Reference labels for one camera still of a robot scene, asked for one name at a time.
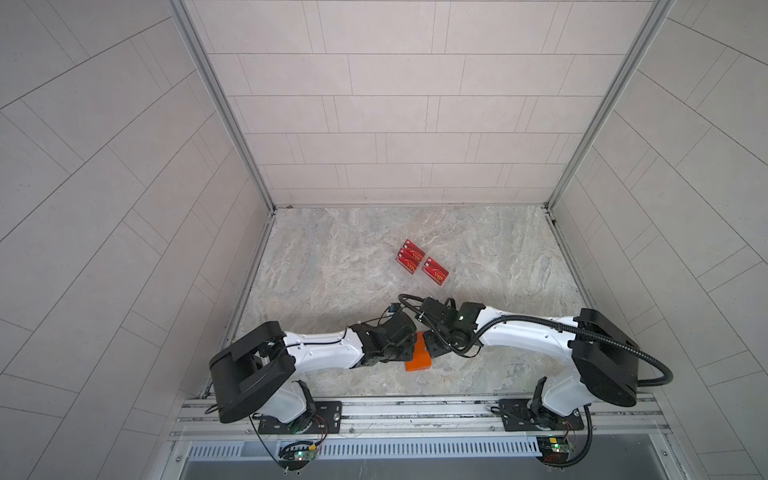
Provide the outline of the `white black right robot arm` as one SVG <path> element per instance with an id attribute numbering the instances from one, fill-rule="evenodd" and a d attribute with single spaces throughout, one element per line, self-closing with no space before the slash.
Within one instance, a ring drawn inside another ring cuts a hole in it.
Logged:
<path id="1" fill-rule="evenodd" d="M 504 312 L 481 303 L 433 298 L 410 310 L 425 324 L 430 353 L 467 356 L 476 347 L 514 347 L 563 362 L 559 374 L 540 379 L 525 411 L 541 424 L 570 416 L 597 400 L 619 407 L 637 401 L 636 345 L 600 312 L 575 317 L 537 317 Z"/>

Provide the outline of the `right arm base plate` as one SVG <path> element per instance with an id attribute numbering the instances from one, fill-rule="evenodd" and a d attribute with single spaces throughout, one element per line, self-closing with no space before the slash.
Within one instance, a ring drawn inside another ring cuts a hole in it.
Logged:
<path id="1" fill-rule="evenodd" d="M 528 399 L 501 399 L 492 407 L 492 411 L 501 417 L 506 432 L 565 432 L 585 429 L 583 417 L 576 411 L 562 417 L 544 407 L 534 410 L 529 403 Z"/>

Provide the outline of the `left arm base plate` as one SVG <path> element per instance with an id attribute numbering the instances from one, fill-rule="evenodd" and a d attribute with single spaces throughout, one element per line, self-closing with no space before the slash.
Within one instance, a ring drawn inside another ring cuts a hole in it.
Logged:
<path id="1" fill-rule="evenodd" d="M 320 435 L 337 434 L 343 403 L 341 401 L 316 401 L 313 410 L 307 410 L 289 423 L 282 423 L 271 416 L 255 418 L 260 434 L 267 435 Z"/>

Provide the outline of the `orange card holder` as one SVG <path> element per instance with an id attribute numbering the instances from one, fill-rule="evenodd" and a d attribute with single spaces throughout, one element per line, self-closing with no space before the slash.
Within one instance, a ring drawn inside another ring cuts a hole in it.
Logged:
<path id="1" fill-rule="evenodd" d="M 426 346 L 424 332 L 417 333 L 412 359 L 405 362 L 406 372 L 428 370 L 432 366 L 432 358 Z"/>

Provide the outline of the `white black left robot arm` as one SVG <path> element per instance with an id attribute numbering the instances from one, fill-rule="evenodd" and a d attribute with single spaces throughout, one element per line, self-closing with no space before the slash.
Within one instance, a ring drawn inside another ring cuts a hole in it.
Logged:
<path id="1" fill-rule="evenodd" d="M 286 425 L 301 422 L 314 405 L 300 375 L 408 362 L 416 342 L 416 326 L 401 311 L 379 325 L 358 323 L 328 334 L 297 334 L 265 322 L 209 361 L 219 421 L 258 413 Z"/>

